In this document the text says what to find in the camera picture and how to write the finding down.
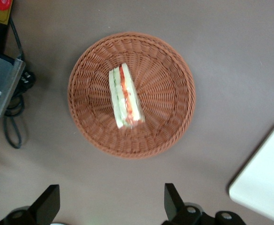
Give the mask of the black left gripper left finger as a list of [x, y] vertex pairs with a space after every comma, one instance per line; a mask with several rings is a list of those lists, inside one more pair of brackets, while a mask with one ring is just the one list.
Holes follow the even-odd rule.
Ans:
[[60, 210], [60, 186], [50, 185], [28, 208], [10, 212], [0, 225], [50, 225]]

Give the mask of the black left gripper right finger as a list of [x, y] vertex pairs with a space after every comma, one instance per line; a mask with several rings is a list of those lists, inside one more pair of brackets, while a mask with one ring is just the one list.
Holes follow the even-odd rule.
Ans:
[[164, 186], [164, 209], [167, 220], [164, 225], [244, 225], [239, 215], [231, 211], [218, 211], [209, 216], [195, 203], [184, 203], [174, 184]]

